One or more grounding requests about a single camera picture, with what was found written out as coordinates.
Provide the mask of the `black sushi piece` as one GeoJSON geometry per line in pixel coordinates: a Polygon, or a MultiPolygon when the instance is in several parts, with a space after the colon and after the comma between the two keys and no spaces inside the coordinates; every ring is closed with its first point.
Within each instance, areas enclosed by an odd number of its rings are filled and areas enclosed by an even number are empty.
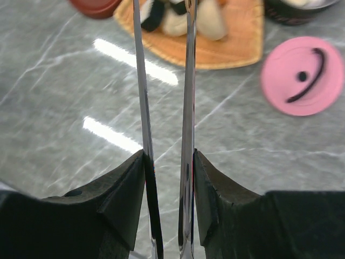
{"type": "Polygon", "coordinates": [[[147,32],[155,31],[163,20],[164,12],[164,1],[147,0],[140,8],[141,28],[147,32]]]}

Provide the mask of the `metal tongs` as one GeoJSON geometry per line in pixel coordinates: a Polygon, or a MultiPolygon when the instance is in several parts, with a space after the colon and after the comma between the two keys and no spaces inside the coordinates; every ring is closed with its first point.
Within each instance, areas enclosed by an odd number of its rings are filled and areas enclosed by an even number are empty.
{"type": "MultiPolygon", "coordinates": [[[[197,2],[186,1],[185,5],[187,9],[188,24],[183,99],[180,203],[178,209],[178,245],[180,258],[194,258],[194,141],[197,2]]],[[[143,146],[147,157],[152,160],[153,147],[139,1],[133,2],[133,15],[143,146]]]]}

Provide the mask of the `beige bun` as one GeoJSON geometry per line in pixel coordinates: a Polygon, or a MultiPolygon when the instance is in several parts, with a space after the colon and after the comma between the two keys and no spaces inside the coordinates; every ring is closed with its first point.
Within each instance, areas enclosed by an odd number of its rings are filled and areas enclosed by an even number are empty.
{"type": "Polygon", "coordinates": [[[199,3],[197,31],[213,41],[221,40],[227,36],[227,27],[217,1],[204,0],[199,3]]]}
{"type": "Polygon", "coordinates": [[[187,14],[178,15],[173,9],[165,12],[161,25],[162,32],[171,37],[187,34],[187,14]]]}

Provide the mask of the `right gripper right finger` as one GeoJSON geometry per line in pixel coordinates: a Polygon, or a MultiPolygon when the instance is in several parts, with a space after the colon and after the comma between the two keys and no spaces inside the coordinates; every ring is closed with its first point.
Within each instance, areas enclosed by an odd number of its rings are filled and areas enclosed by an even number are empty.
{"type": "Polygon", "coordinates": [[[344,192],[259,195],[194,155],[199,239],[207,258],[344,258],[344,192]]]}

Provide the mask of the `orange fried food piece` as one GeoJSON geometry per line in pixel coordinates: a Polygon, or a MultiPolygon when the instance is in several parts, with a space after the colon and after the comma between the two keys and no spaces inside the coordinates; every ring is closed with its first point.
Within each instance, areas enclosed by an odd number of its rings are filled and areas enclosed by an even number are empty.
{"type": "Polygon", "coordinates": [[[217,0],[220,6],[224,6],[227,3],[227,0],[217,0]]]}

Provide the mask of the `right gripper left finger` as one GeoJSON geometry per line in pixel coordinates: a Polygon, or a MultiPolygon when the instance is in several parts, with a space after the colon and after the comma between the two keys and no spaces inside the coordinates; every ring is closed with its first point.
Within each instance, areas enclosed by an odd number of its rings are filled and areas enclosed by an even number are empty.
{"type": "Polygon", "coordinates": [[[143,153],[67,192],[39,199],[1,184],[1,258],[128,258],[144,189],[143,153]]]}

